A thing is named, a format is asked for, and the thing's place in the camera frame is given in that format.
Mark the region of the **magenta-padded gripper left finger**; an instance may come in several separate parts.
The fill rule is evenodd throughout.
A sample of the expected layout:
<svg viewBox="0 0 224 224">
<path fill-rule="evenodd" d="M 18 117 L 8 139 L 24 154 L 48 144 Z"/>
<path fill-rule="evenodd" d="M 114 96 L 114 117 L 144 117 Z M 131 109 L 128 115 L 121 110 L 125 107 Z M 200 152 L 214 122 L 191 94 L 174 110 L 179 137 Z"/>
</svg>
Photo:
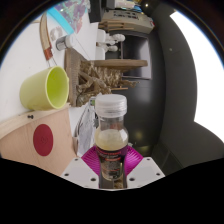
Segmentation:
<svg viewBox="0 0 224 224">
<path fill-rule="evenodd" d="M 98 189 L 100 161 L 96 147 L 91 147 L 82 157 L 74 158 L 61 177 L 84 188 Z"/>
</svg>

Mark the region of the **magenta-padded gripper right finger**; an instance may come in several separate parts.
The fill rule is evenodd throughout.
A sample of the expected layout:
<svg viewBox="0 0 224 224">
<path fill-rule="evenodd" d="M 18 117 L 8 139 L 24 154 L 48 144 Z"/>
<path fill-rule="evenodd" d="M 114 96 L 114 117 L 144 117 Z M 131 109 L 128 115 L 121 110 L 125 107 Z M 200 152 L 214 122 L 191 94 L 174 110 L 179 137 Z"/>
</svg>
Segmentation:
<svg viewBox="0 0 224 224">
<path fill-rule="evenodd" d="M 128 189 L 143 187 L 164 177 L 151 157 L 143 157 L 132 147 L 128 147 L 124 160 L 124 173 Z"/>
</svg>

